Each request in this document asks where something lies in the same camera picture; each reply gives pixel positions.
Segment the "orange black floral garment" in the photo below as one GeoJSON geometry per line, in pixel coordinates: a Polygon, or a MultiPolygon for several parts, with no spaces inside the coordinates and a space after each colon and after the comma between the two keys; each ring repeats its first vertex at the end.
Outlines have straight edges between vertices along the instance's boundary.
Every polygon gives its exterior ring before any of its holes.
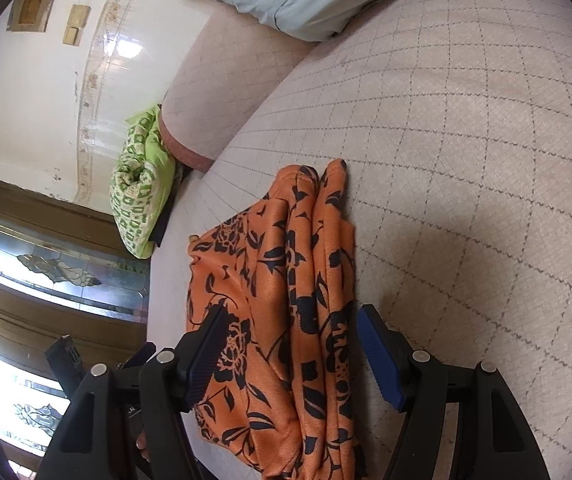
{"type": "Polygon", "coordinates": [[[228,336],[194,413],[201,437],[265,479],[362,479],[349,318],[356,243],[346,164],[292,165],[257,203],[190,242],[186,327],[228,312],[228,336]]]}

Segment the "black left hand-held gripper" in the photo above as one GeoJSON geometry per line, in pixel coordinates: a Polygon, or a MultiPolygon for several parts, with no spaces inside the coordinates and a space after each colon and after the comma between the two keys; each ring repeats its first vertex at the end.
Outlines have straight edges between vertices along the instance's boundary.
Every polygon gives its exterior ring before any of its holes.
{"type": "Polygon", "coordinates": [[[86,366],[70,336],[45,352],[68,408],[41,460],[40,479],[150,479],[135,440],[143,428],[140,368],[156,347],[146,342],[123,364],[86,366]]]}

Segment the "brown wooden glass door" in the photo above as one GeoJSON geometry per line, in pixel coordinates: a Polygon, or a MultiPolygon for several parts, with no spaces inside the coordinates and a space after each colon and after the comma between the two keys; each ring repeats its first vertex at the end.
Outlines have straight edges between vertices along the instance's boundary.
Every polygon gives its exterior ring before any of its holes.
{"type": "Polygon", "coordinates": [[[83,367],[126,362],[146,339],[149,275],[108,214],[0,181],[1,363],[49,380],[62,336],[83,367]]]}

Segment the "green patterned pillow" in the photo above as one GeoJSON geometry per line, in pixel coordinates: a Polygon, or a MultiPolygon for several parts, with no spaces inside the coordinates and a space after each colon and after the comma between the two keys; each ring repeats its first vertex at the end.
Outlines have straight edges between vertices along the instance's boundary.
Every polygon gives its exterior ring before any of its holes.
{"type": "Polygon", "coordinates": [[[126,140],[109,182],[112,216],[123,245],[137,259],[154,251],[149,237],[175,176],[175,159],[161,139],[160,112],[154,105],[126,121],[126,140]]]}

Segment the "beige quilted bed mattress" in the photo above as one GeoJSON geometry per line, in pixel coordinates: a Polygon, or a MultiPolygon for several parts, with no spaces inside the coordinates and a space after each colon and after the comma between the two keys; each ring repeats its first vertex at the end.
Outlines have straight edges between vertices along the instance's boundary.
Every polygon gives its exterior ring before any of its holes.
{"type": "Polygon", "coordinates": [[[356,296],[440,361],[494,363],[572,479],[572,3],[385,0],[319,44],[205,174],[152,257],[147,335],[185,328],[188,239],[280,168],[348,166],[356,296]]]}

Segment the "small wall switch plate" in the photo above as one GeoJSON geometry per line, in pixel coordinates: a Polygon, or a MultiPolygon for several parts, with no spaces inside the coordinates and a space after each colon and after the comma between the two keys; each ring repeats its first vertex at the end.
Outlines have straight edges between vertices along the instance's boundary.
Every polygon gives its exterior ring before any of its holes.
{"type": "Polygon", "coordinates": [[[66,46],[77,47],[80,44],[82,32],[88,24],[91,8],[82,6],[82,4],[74,4],[70,10],[62,43],[66,46]]]}

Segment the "wall picture frame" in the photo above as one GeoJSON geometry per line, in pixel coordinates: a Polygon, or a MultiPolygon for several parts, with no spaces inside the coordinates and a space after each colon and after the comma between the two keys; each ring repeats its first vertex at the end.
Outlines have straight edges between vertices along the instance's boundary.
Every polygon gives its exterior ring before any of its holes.
{"type": "Polygon", "coordinates": [[[13,0],[8,32],[45,32],[54,0],[13,0]]]}

